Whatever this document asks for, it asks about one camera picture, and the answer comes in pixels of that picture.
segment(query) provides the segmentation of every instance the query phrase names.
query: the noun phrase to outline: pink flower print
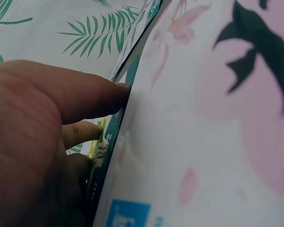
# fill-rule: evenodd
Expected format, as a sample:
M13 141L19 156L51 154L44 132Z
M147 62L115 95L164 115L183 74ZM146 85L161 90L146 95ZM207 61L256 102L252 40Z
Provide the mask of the pink flower print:
M179 206L187 205L195 192L196 187L196 175L193 168L188 168L185 172L180 189L179 189L179 196L178 196L178 204Z
M174 21L169 28L169 31L173 34L174 38L182 44L188 44L195 36L194 31L189 27L189 25L192 24L193 21L196 20L205 10L208 10L210 6L211 5L199 6L190 9Z
M165 44L163 61L161 62L160 66L155 70L153 76L151 77L151 88L153 88L153 86L155 85L155 83L157 82L159 77L161 76L161 74L164 70L168 56L169 56L169 46L167 44Z
M151 70L151 88L155 86L164 70L170 47L178 44L187 45L193 40L195 33L189 26L210 6L195 7L186 11L177 19L174 19L174 15L166 15L163 18L163 23L155 30L153 42L144 56L155 58Z

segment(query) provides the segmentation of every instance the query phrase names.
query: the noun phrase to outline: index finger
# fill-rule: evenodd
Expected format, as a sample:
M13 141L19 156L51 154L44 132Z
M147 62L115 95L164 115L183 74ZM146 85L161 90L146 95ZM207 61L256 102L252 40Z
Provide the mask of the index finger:
M94 74L32 61L0 64L0 72L26 81L57 106L63 124L116 113L126 105L130 89Z

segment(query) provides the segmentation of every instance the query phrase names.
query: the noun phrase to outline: blue square logo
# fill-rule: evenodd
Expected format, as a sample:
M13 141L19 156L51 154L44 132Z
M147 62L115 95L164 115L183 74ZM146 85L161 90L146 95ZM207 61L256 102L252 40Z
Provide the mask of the blue square logo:
M106 227L144 227L150 205L113 200Z

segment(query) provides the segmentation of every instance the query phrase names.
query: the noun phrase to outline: paper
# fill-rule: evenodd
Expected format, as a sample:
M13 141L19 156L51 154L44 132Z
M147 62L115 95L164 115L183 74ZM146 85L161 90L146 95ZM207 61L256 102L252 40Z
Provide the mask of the paper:
M284 227L284 0L171 2L94 226L117 224Z

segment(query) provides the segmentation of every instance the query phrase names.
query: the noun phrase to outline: skin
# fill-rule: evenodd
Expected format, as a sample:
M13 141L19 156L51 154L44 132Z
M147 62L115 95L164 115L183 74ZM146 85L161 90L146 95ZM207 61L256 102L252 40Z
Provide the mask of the skin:
M0 64L0 226L84 226L90 160L66 149L97 139L82 119L126 105L129 88L30 61Z

